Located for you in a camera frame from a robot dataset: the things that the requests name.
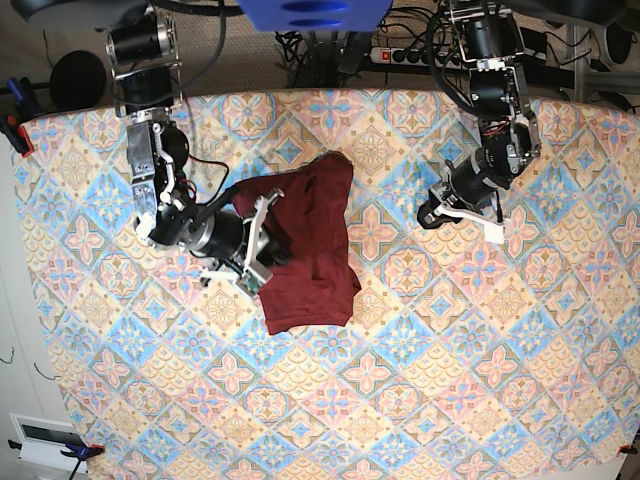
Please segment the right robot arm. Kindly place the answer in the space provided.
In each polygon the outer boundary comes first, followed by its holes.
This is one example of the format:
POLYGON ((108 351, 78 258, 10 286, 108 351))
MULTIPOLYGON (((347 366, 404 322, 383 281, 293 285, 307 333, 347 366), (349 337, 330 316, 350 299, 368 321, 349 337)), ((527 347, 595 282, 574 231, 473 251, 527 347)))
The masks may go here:
POLYGON ((136 235, 153 247, 186 250, 206 264, 202 285, 229 280, 254 297, 289 252, 266 225, 284 193, 258 196, 246 214, 230 209, 237 185, 206 203, 184 168, 192 160, 185 133, 172 120, 182 93, 177 35, 170 15, 142 7, 139 18, 108 33, 106 52, 114 81, 116 114, 127 121, 127 161, 132 174, 136 235))

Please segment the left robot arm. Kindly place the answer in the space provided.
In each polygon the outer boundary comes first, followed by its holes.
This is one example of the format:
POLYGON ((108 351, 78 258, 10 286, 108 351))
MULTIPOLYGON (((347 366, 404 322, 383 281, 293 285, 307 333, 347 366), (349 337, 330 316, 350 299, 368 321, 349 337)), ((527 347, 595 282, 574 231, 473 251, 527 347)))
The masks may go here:
POLYGON ((477 120, 479 148, 459 164, 446 162, 430 187, 417 221, 426 230, 462 220, 479 225, 486 241, 503 244, 513 222, 500 193, 540 155, 538 123, 531 108, 522 36, 512 11, 489 1, 444 1, 427 24, 430 73, 456 106, 477 120), (436 29, 450 28, 461 63, 469 71, 469 93, 461 95, 436 64, 436 29))

